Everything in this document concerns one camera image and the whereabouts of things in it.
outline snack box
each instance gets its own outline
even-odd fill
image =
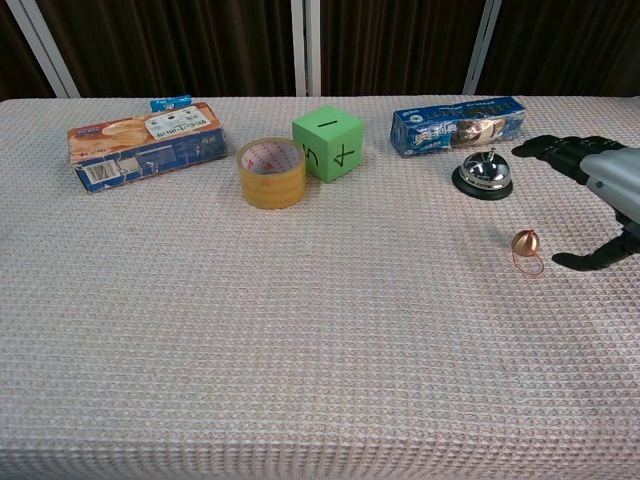
[[[398,110],[390,140],[403,156],[486,145],[517,137],[524,117],[513,97]]]
[[[179,97],[156,98],[149,102],[152,112],[163,112],[174,108],[191,105],[191,95],[180,95]]]
[[[71,129],[71,166],[98,192],[227,155],[220,121],[205,102]]]

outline barcode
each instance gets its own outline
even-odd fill
[[[120,171],[116,166],[116,162],[114,162],[113,160],[98,163],[96,165],[91,165],[90,167],[86,167],[85,171],[87,172],[89,181],[92,185],[120,176]]]
[[[172,128],[171,130],[165,130],[164,132],[158,132],[158,137],[166,137],[167,135],[175,135],[182,132],[182,129]]]

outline black bell base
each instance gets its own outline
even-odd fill
[[[462,193],[465,193],[473,198],[480,200],[502,200],[508,197],[513,192],[513,182],[498,190],[483,190],[482,188],[474,187],[464,181],[462,175],[460,175],[460,167],[456,168],[451,175],[451,181]]]

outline robotic hand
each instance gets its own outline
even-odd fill
[[[552,260],[572,270],[607,268],[634,253],[640,253],[640,148],[629,148],[602,137],[552,135],[527,140],[512,153],[535,157],[558,172],[586,185],[610,205],[622,234],[589,255],[557,253]]]

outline box label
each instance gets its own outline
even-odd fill
[[[210,124],[209,119],[196,107],[186,107],[164,115],[157,115],[145,122],[147,130],[156,140],[196,130]]]

